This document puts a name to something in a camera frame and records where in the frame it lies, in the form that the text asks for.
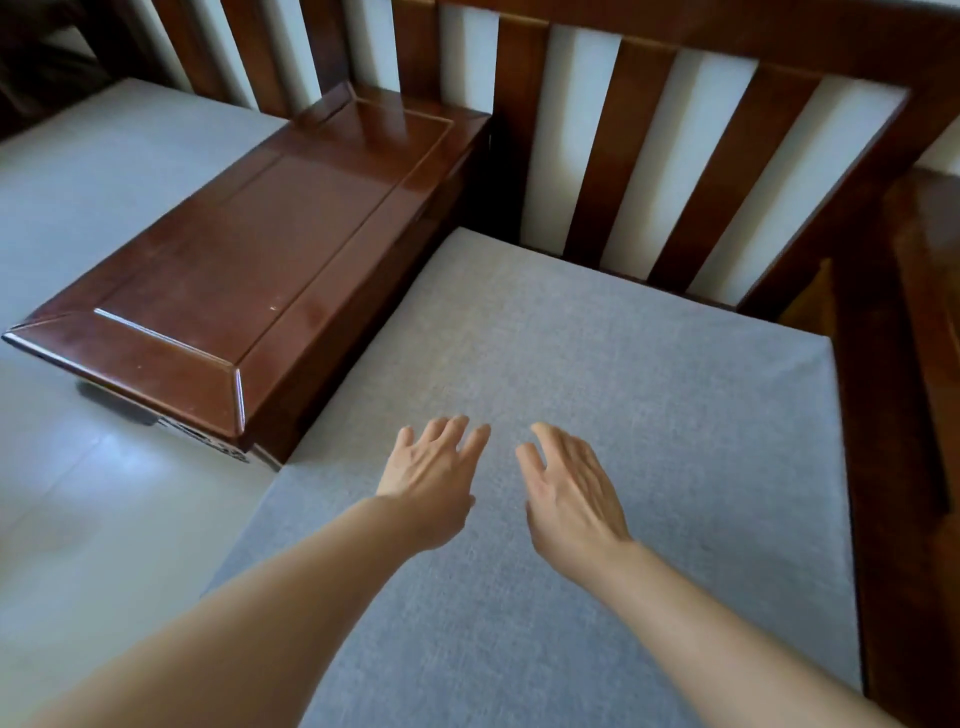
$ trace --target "bare skin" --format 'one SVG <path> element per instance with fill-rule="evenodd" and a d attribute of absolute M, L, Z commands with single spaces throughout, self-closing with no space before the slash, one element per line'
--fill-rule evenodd
<path fill-rule="evenodd" d="M 45 708 L 47 728 L 294 726 L 340 645 L 407 559 L 464 526 L 490 427 L 397 435 L 376 490 L 207 596 Z M 592 448 L 537 424 L 516 450 L 537 553 L 633 630 L 711 728 L 899 725 L 631 538 Z"/>

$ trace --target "wall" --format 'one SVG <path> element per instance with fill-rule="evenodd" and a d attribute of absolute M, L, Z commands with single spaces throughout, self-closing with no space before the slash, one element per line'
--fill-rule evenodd
<path fill-rule="evenodd" d="M 189 82 L 151 0 L 133 0 L 176 83 Z M 192 0 L 235 103 L 256 108 L 219 0 Z M 299 0 L 264 0 L 281 72 L 298 109 L 320 98 Z M 947 0 L 960 5 L 960 0 Z M 368 84 L 399 90 L 390 0 L 344 0 L 353 67 Z M 442 91 L 448 103 L 490 111 L 495 13 L 440 7 Z M 555 26 L 547 50 L 520 239 L 563 249 L 603 107 L 619 36 Z M 743 94 L 756 61 L 684 50 L 660 99 L 602 264 L 649 273 Z M 690 292 L 737 304 L 807 216 L 891 117 L 904 89 L 827 77 L 710 254 Z M 960 119 L 919 162 L 960 174 Z"/>

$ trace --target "tiled floor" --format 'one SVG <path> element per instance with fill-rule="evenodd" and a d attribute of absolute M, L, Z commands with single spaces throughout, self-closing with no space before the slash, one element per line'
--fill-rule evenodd
<path fill-rule="evenodd" d="M 3 352 L 0 726 L 193 603 L 272 477 Z"/>

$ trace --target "person's left hand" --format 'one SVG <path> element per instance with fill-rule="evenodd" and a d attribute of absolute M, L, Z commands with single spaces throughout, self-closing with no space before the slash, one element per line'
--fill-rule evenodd
<path fill-rule="evenodd" d="M 438 548 L 460 533 L 476 502 L 470 484 L 490 426 L 477 427 L 457 450 L 468 423 L 465 415 L 431 420 L 417 442 L 413 428 L 404 427 L 376 488 L 405 506 L 422 548 Z"/>

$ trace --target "person's left arm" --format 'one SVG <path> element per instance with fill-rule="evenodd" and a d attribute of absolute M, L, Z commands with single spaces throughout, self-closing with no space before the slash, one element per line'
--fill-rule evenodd
<path fill-rule="evenodd" d="M 490 428 L 404 427 L 377 488 L 42 710 L 45 728 L 295 726 L 353 625 L 403 563 L 464 527 Z"/>

